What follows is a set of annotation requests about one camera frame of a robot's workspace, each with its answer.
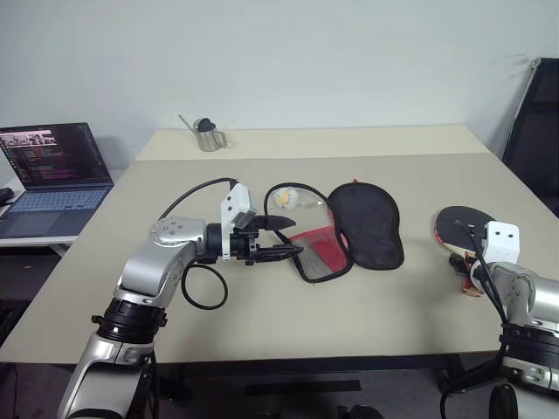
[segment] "white wall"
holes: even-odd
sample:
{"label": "white wall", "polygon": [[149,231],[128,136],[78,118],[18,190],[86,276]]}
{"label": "white wall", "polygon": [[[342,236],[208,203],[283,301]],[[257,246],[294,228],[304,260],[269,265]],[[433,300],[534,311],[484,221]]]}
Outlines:
{"label": "white wall", "polygon": [[556,0],[0,2],[0,126],[88,121],[114,168],[182,127],[177,112],[221,128],[463,122],[499,153],[530,60],[559,54]]}

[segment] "laptop screen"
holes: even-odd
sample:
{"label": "laptop screen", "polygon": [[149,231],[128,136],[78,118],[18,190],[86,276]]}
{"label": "laptop screen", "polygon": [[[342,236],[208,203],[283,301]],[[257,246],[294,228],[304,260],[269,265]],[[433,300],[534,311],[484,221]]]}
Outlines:
{"label": "laptop screen", "polygon": [[26,189],[112,184],[86,123],[0,128],[0,147]]}

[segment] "laptop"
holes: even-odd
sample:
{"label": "laptop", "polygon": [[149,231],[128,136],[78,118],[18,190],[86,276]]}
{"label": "laptop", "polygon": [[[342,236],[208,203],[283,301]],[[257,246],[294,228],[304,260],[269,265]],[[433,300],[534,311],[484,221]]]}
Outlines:
{"label": "laptop", "polygon": [[0,217],[0,238],[78,236],[113,187],[86,123],[0,128],[25,192]]}

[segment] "table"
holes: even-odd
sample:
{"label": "table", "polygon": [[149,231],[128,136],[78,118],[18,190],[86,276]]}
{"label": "table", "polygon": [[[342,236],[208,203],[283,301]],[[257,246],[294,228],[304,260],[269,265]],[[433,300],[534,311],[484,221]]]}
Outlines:
{"label": "table", "polygon": [[[114,183],[117,183],[124,170],[109,170]],[[3,185],[3,188],[11,188],[14,191],[14,197],[10,201],[15,201],[24,193],[24,185],[21,184],[17,176],[14,176],[9,182]],[[0,216],[10,207],[0,207]],[[76,241],[78,236],[57,236],[57,237],[25,237],[25,238],[0,238],[0,247],[32,247],[32,246],[49,246],[60,256],[66,253],[66,246]]]}
{"label": "table", "polygon": [[[448,253],[433,237],[434,218],[449,205],[473,206],[519,225],[519,264],[559,278],[559,222],[465,127],[227,134],[231,149],[206,154],[188,133],[155,133],[0,348],[0,361],[75,363],[95,330],[90,316],[106,309],[150,225],[186,189],[219,176],[247,185],[260,210],[265,192],[279,182],[304,182],[326,195],[354,178],[374,183],[399,207],[405,261],[394,271],[354,266],[320,285],[303,282],[289,261],[220,262],[227,304],[204,312],[179,292],[156,337],[160,362],[495,350],[498,315],[488,299],[460,293]],[[173,214],[216,222],[225,193],[225,186],[200,191]],[[272,233],[261,239],[277,243]],[[191,274],[194,280],[203,275]]]}

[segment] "laptop keyboard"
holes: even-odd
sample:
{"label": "laptop keyboard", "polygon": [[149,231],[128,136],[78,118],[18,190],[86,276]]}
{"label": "laptop keyboard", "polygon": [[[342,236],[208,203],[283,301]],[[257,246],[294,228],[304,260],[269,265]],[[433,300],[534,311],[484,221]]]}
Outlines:
{"label": "laptop keyboard", "polygon": [[106,189],[27,193],[11,206],[9,212],[94,210],[106,193]]}

